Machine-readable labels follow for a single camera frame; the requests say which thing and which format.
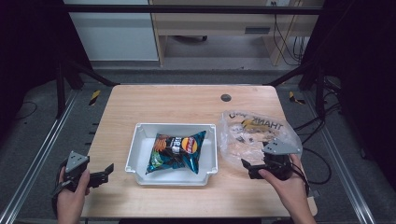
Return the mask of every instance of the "hand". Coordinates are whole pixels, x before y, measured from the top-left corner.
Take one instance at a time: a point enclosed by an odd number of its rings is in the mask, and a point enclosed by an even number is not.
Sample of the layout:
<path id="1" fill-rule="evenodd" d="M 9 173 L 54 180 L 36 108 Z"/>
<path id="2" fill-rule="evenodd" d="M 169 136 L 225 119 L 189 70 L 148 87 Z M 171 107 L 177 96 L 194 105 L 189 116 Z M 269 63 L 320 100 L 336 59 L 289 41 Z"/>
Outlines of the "hand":
<path id="1" fill-rule="evenodd" d="M 290 154 L 291 162 L 301 169 L 301 162 L 295 154 Z M 295 173 L 287 180 L 279 180 L 266 170 L 260 170 L 259 174 L 270 183 L 280 201 L 289 211 L 294 223 L 316 223 L 309 209 L 306 199 L 304 181 Z"/>
<path id="2" fill-rule="evenodd" d="M 59 182 L 64 182 L 64 167 L 60 173 Z M 90 193 L 87 189 L 90 182 L 90 171 L 85 170 L 78 181 L 76 192 L 63 189 L 58 195 L 58 223 L 76 224 L 79 223 L 82 207 L 85 203 L 85 195 Z"/>

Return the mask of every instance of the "wooden table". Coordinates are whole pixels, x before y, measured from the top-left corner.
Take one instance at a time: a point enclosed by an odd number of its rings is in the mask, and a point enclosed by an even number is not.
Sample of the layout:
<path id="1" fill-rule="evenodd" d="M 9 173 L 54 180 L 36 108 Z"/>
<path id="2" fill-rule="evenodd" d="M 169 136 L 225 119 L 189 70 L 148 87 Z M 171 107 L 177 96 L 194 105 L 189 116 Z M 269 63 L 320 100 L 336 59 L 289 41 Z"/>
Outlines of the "wooden table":
<path id="1" fill-rule="evenodd" d="M 220 99 L 222 94 L 230 102 Z M 273 187 L 249 179 L 220 155 L 219 172 L 203 187 L 140 186 L 125 172 L 136 123 L 215 123 L 225 110 L 246 110 L 284 119 L 269 86 L 116 86 L 89 152 L 91 172 L 114 163 L 109 182 L 92 189 L 83 217 L 288 217 Z M 311 212 L 315 202 L 308 199 Z"/>

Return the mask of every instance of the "snack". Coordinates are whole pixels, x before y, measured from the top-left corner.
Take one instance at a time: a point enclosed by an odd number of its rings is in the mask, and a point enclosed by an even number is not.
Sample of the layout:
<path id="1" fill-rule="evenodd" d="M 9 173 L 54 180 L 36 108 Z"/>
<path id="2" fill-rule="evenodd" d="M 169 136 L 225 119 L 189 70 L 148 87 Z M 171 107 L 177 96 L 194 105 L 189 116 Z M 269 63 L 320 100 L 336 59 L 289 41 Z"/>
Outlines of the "snack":
<path id="1" fill-rule="evenodd" d="M 190 167 L 198 174 L 198 160 L 206 131 L 188 136 L 174 137 L 157 133 L 146 174 L 164 169 Z"/>

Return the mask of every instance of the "gray floor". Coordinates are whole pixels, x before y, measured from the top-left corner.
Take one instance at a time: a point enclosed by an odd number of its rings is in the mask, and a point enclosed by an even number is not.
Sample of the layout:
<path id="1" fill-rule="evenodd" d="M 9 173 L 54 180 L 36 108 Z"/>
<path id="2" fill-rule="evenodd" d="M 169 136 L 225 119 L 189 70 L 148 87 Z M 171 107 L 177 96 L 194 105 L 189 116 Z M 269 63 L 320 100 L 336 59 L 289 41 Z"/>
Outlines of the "gray floor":
<path id="1" fill-rule="evenodd" d="M 109 67 L 109 63 L 97 63 L 96 69 L 104 77 L 121 83 L 261 85 L 286 74 L 294 67 L 285 63 L 273 67 L 259 37 L 210 36 L 206 42 L 199 41 L 199 38 L 173 37 L 169 39 L 167 47 L 163 67 L 152 63 L 135 63 L 137 66 L 131 70 L 127 69 L 126 63 L 117 69 L 115 66 Z M 50 151 L 43 152 L 43 148 L 48 146 L 49 140 L 46 137 L 57 122 L 56 86 L 53 81 L 29 91 L 25 102 L 31 103 L 24 104 L 17 115 L 18 118 L 27 117 L 14 121 L 8 137 L 0 145 L 0 209 L 6 211 L 12 198 L 18 196 L 15 195 L 18 188 L 24 188 L 21 190 L 23 203 L 20 207 L 16 206 L 18 214 L 15 218 L 20 222 L 51 223 L 54 215 L 50 207 L 50 192 L 60 162 L 71 150 L 82 154 L 89 152 L 90 142 L 111 88 L 84 75 L 82 77 L 85 86 L 81 91 L 67 90 L 67 95 L 74 97 L 75 101 L 57 138 L 51 142 Z M 292 127 L 315 117 L 312 104 L 300 105 L 289 99 L 290 91 L 295 93 L 297 99 L 304 99 L 308 103 L 313 99 L 312 91 L 302 92 L 296 88 L 298 80 L 298 77 L 293 78 L 276 88 L 286 118 Z M 89 105 L 92 93 L 96 90 L 101 91 L 98 100 L 95 105 Z M 333 95 L 326 100 L 327 107 L 337 103 Z M 300 131 L 301 138 L 304 140 L 305 133 L 311 133 L 314 128 L 315 125 L 312 125 Z M 315 134 L 304 146 L 315 150 L 332 167 L 332 179 L 329 183 L 311 186 L 317 194 L 317 222 L 396 223 L 395 191 L 374 161 L 361 158 L 360 147 L 338 111 L 327 116 L 325 129 Z M 332 156 L 334 151 L 339 152 L 350 174 L 346 182 L 346 174 L 343 170 L 340 171 L 339 161 L 335 161 Z M 29 169 L 32 162 L 36 161 L 35 156 L 40 153 L 45 155 L 45 159 L 36 168 L 36 176 L 25 176 L 34 168 Z M 308 151 L 303 155 L 303 164 L 309 180 L 320 181 L 327 176 L 324 163 Z M 29 178 L 32 185 L 21 186 L 22 180 Z M 348 188 L 350 183 L 356 185 L 352 191 Z M 362 201 L 358 197 L 357 203 L 356 195 L 361 196 Z M 358 207 L 361 202 L 364 202 L 364 206 Z M 367 217 L 359 214 L 364 207 L 368 209 L 368 217 L 373 221 L 362 220 Z M 262 223 L 271 223 L 274 220 L 264 218 Z M 118 223 L 116 219 L 93 221 Z"/>

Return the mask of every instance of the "white cabinet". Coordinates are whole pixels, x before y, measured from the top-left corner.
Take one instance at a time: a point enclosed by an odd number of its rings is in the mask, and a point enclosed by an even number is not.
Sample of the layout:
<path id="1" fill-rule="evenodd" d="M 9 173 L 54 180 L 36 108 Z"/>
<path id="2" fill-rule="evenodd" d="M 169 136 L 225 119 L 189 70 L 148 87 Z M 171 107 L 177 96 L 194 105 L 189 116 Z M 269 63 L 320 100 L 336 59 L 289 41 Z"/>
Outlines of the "white cabinet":
<path id="1" fill-rule="evenodd" d="M 64 0 L 66 4 L 147 5 L 147 0 Z M 158 61 L 149 13 L 75 13 L 70 17 L 90 61 Z"/>

